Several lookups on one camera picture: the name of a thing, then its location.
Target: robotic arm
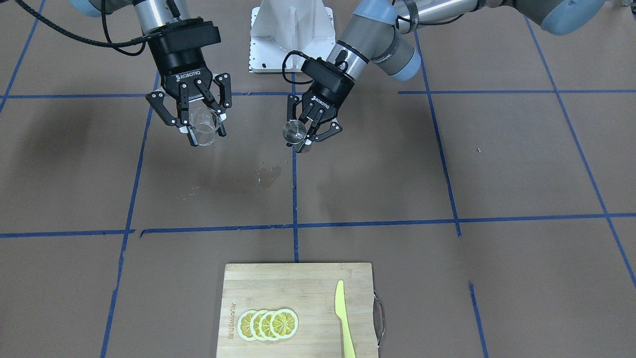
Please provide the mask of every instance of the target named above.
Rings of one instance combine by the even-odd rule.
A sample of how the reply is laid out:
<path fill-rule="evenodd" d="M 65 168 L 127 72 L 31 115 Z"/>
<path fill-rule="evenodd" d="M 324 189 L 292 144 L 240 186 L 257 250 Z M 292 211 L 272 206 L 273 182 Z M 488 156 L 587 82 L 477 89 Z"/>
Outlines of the robotic arm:
<path fill-rule="evenodd" d="M 420 69 L 421 58 L 402 35 L 427 25 L 448 24 L 483 7 L 511 6 L 542 29 L 563 35 L 575 31 L 601 9 L 604 0 L 362 0 L 344 33 L 326 60 L 299 51 L 305 58 L 301 70 L 313 79 L 302 98 L 287 97 L 287 124 L 283 136 L 289 147 L 301 153 L 313 142 L 342 131 L 338 109 L 370 62 L 387 75 L 406 81 Z M 302 103 L 302 112 L 296 109 Z M 318 133 L 319 128 L 328 128 Z"/>
<path fill-rule="evenodd" d="M 226 135 L 223 127 L 225 111 L 232 107 L 230 75 L 228 73 L 212 74 L 205 65 L 201 52 L 202 47 L 221 42 L 219 29 L 211 21 L 203 21 L 200 17 L 190 17 L 185 0 L 70 1 L 80 12 L 91 17 L 102 16 L 102 10 L 104 14 L 112 14 L 128 5 L 133 5 L 144 36 L 123 44 L 129 46 L 147 42 L 153 54 L 161 77 L 161 88 L 146 95 L 151 107 L 166 125 L 175 126 L 182 133 L 187 134 L 190 144 L 196 147 L 199 142 L 190 123 L 190 103 L 201 100 L 207 108 L 206 116 L 209 116 L 213 123 L 210 125 L 212 127 L 210 133 L 213 134 L 216 131 L 220 136 Z M 110 39 L 108 39 L 109 43 L 101 43 L 71 34 L 35 13 L 23 1 L 16 0 L 16 2 L 45 24 L 68 37 L 91 45 L 118 48 L 116 45 L 119 44 L 111 43 Z M 219 87 L 219 102 L 210 92 L 213 83 Z M 163 104 L 166 94 L 176 100 L 176 117 L 173 117 Z"/>

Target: metal handle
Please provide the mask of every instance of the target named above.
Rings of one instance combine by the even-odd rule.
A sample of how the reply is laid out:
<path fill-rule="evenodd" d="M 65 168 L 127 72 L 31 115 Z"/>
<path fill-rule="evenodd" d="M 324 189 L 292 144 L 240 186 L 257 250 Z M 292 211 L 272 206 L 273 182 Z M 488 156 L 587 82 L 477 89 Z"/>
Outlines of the metal handle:
<path fill-rule="evenodd" d="M 377 337 L 378 338 L 378 349 L 380 349 L 380 344 L 382 342 L 382 338 L 384 337 L 384 332 L 385 332 L 385 326 L 384 326 L 384 306 L 382 305 L 382 301 L 380 301 L 380 299 L 378 298 L 378 294 L 373 291 L 373 300 L 377 301 L 378 305 L 380 306 L 380 314 L 382 317 L 382 332 L 380 333 L 380 336 Z M 375 315 L 373 316 L 373 325 L 375 326 Z"/>

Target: lemon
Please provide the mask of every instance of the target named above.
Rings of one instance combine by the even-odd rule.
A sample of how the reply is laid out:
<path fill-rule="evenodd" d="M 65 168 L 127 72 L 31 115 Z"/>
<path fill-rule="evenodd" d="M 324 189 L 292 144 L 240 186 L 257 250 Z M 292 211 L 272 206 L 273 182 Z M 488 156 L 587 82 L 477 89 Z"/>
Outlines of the lemon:
<path fill-rule="evenodd" d="M 277 341 L 280 339 L 273 335 L 272 328 L 270 326 L 274 313 L 276 313 L 276 311 L 268 311 L 261 317 L 261 320 L 258 322 L 257 325 L 258 329 L 256 330 L 256 332 L 258 333 L 258 335 L 268 341 Z"/>
<path fill-rule="evenodd" d="M 283 308 L 274 312 L 270 329 L 276 338 L 290 338 L 298 329 L 298 316 L 289 308 Z"/>
<path fill-rule="evenodd" d="M 249 323 L 252 316 L 256 313 L 256 310 L 245 311 L 238 319 L 239 330 L 238 335 L 246 341 L 255 341 L 256 338 L 252 335 L 252 331 L 249 329 Z"/>
<path fill-rule="evenodd" d="M 254 315 L 252 316 L 252 318 L 249 320 L 249 332 L 252 334 L 252 337 L 254 337 L 255 339 L 259 341 L 266 341 L 264 337 L 261 337 L 258 334 L 257 328 L 258 328 L 258 324 L 261 322 L 261 318 L 267 312 L 269 312 L 269 310 L 256 311 L 254 312 Z"/>

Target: cutting board handle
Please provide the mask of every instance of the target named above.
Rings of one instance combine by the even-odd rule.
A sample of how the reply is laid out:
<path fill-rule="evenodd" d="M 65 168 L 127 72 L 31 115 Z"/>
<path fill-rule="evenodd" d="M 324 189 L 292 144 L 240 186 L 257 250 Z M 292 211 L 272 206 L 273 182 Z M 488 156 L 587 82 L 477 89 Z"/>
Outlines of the cutting board handle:
<path fill-rule="evenodd" d="M 382 338 L 384 337 L 384 333 L 385 333 L 385 329 L 384 329 L 384 327 L 385 327 L 384 326 L 384 306 L 382 305 L 382 301 L 380 301 L 380 298 L 378 298 L 378 294 L 375 291 L 373 291 L 373 301 L 378 303 L 377 306 L 375 304 L 373 305 L 373 311 L 374 311 L 374 314 L 373 314 L 373 327 L 377 327 L 378 326 L 376 324 L 376 322 L 375 322 L 375 317 L 376 317 L 376 315 L 375 315 L 376 309 L 375 308 L 376 307 L 378 307 L 380 309 L 380 317 L 381 317 L 380 319 L 382 321 L 382 328 L 381 328 L 381 331 L 379 332 L 379 334 L 378 334 L 377 329 L 375 331 L 375 336 L 378 338 L 378 350 L 380 350 L 380 344 L 382 343 Z"/>

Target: brand logo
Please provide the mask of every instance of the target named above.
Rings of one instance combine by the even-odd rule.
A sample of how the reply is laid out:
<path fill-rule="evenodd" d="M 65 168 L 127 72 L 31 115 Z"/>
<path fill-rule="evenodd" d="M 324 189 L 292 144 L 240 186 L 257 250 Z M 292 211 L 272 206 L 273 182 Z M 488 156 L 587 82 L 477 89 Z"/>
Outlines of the brand logo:
<path fill-rule="evenodd" d="M 320 99 L 318 99 L 318 97 L 316 97 L 316 96 L 312 97 L 312 99 L 311 99 L 311 100 L 312 100 L 312 101 L 315 101 L 315 102 L 320 103 L 320 104 L 321 104 L 321 106 L 323 106 L 323 107 L 325 107 L 325 108 L 327 108 L 327 109 L 330 109 L 330 108 L 331 108 L 331 106 L 330 106 L 330 105 L 326 104 L 325 102 L 322 102 L 322 101 L 321 101 Z"/>
<path fill-rule="evenodd" d="M 230 307 L 230 325 L 228 326 L 229 340 L 234 339 L 234 328 L 236 327 L 236 315 L 237 315 L 236 310 L 237 310 L 237 305 L 235 303 L 232 303 L 232 306 Z"/>
<path fill-rule="evenodd" d="M 373 63 L 379 64 L 379 63 L 382 63 L 382 62 L 390 59 L 391 57 L 393 57 L 393 54 L 388 54 L 388 55 L 382 57 L 381 59 L 373 60 Z"/>
<path fill-rule="evenodd" d="M 181 81 L 184 78 L 188 78 L 188 77 L 192 77 L 192 76 L 200 76 L 201 75 L 201 71 L 196 70 L 196 71 L 192 71 L 192 72 L 188 72 L 188 73 L 182 73 L 180 75 L 177 75 L 177 82 Z"/>

